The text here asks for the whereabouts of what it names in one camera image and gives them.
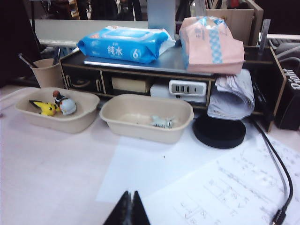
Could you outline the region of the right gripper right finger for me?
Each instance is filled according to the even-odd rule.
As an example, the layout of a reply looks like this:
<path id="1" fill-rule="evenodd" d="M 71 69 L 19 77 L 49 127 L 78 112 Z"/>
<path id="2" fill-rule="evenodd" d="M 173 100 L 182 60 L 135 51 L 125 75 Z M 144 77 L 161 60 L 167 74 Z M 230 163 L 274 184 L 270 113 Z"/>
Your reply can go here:
<path id="1" fill-rule="evenodd" d="M 131 221 L 133 225 L 150 225 L 142 200 L 138 191 L 134 192 L 132 200 Z"/>

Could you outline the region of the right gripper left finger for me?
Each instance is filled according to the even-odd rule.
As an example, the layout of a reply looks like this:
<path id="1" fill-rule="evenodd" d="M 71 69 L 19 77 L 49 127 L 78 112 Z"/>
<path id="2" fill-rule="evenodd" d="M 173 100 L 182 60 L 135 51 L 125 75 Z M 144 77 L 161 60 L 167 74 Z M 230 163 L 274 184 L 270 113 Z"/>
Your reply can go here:
<path id="1" fill-rule="evenodd" d="M 125 191 L 104 222 L 104 225 L 131 225 L 131 213 L 131 193 Z"/>

